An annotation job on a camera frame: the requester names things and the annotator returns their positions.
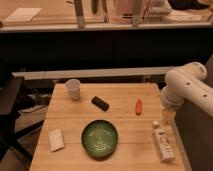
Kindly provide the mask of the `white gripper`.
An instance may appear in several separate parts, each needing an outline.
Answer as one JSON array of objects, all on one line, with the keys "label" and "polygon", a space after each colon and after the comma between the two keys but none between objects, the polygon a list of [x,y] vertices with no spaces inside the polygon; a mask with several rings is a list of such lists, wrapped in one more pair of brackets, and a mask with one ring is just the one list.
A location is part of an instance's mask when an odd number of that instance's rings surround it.
[{"label": "white gripper", "polygon": [[164,125],[170,125],[174,119],[174,111],[176,111],[183,104],[183,98],[180,95],[170,91],[168,87],[164,87],[161,91],[160,99],[162,105],[166,108],[162,113],[162,122]]}]

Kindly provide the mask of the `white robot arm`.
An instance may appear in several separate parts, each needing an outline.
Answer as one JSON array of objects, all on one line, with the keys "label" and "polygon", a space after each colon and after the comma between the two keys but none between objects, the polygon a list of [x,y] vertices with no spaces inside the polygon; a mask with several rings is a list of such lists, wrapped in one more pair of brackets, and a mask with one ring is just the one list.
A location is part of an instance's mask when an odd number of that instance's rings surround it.
[{"label": "white robot arm", "polygon": [[160,94],[165,125],[178,115],[192,119],[206,114],[213,119],[213,87],[205,83],[207,75],[206,67],[199,62],[175,67],[166,73],[166,85]]}]

